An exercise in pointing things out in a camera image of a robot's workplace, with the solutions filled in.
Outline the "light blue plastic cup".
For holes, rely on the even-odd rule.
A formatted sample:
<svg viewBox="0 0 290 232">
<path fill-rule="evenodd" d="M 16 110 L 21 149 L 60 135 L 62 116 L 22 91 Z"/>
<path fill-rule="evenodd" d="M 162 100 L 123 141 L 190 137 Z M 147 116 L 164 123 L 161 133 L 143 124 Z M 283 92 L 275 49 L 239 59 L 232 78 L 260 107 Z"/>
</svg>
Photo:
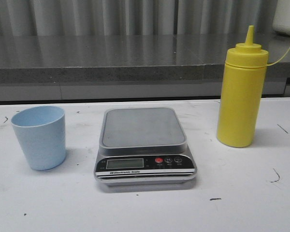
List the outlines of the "light blue plastic cup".
<svg viewBox="0 0 290 232">
<path fill-rule="evenodd" d="M 66 158 L 65 112 L 56 106 L 23 110 L 11 119 L 15 135 L 30 168 L 59 166 Z"/>
</svg>

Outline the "yellow squeeze bottle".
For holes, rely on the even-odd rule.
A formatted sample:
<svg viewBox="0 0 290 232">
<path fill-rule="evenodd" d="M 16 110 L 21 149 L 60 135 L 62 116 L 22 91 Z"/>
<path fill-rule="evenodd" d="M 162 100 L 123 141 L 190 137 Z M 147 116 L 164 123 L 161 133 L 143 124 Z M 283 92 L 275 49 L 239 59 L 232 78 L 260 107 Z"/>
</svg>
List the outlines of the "yellow squeeze bottle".
<svg viewBox="0 0 290 232">
<path fill-rule="evenodd" d="M 247 30 L 246 40 L 227 51 L 217 139 L 230 147 L 273 145 L 270 133 L 255 131 L 267 68 L 282 61 L 268 63 L 269 53 L 254 43 L 254 26 Z"/>
</svg>

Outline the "silver electronic kitchen scale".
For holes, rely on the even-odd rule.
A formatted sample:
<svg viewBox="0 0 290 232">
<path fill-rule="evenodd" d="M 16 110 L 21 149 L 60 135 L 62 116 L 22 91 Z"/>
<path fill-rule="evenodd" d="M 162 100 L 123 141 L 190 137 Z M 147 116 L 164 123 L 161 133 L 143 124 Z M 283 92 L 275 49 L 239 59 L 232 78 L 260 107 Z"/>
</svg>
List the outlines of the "silver electronic kitchen scale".
<svg viewBox="0 0 290 232">
<path fill-rule="evenodd" d="M 197 165 L 176 112 L 167 107 L 104 113 L 94 177 L 109 187 L 183 184 Z"/>
</svg>

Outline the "grey stone counter ledge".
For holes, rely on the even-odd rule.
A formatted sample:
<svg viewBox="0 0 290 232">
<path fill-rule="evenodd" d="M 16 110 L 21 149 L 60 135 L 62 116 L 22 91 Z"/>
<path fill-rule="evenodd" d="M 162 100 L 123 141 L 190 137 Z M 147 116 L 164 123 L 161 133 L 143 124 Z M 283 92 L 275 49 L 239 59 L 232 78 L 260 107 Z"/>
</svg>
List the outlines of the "grey stone counter ledge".
<svg viewBox="0 0 290 232">
<path fill-rule="evenodd" d="M 0 104 L 217 99 L 244 33 L 0 36 Z"/>
</svg>

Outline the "white container in background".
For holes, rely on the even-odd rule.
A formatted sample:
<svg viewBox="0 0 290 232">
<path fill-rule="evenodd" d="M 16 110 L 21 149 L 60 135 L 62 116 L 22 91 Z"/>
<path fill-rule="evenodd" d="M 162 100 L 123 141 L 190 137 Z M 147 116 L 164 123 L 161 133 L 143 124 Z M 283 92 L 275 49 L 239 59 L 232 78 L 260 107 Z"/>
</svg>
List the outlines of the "white container in background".
<svg viewBox="0 0 290 232">
<path fill-rule="evenodd" d="M 290 36 L 290 0 L 278 0 L 273 19 L 273 30 Z"/>
</svg>

